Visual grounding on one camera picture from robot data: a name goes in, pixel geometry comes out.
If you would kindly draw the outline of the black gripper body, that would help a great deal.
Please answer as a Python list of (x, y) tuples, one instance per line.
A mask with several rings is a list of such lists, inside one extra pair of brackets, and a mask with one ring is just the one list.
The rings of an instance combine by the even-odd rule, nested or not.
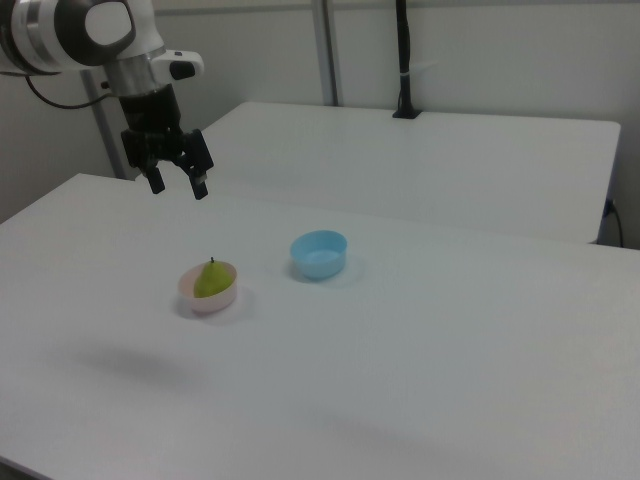
[(174, 88), (120, 97), (127, 128), (121, 139), (129, 163), (174, 162), (184, 155), (181, 112)]

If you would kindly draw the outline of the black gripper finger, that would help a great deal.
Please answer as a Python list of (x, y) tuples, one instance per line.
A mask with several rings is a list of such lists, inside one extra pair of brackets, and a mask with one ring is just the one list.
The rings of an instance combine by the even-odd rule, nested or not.
[(182, 134), (181, 154), (175, 165), (188, 176), (194, 198), (204, 199), (208, 195), (207, 172), (214, 167), (214, 162), (200, 130)]
[(147, 179), (151, 191), (159, 194), (165, 189), (153, 143), (142, 132), (125, 130), (122, 143), (129, 166), (138, 169)]

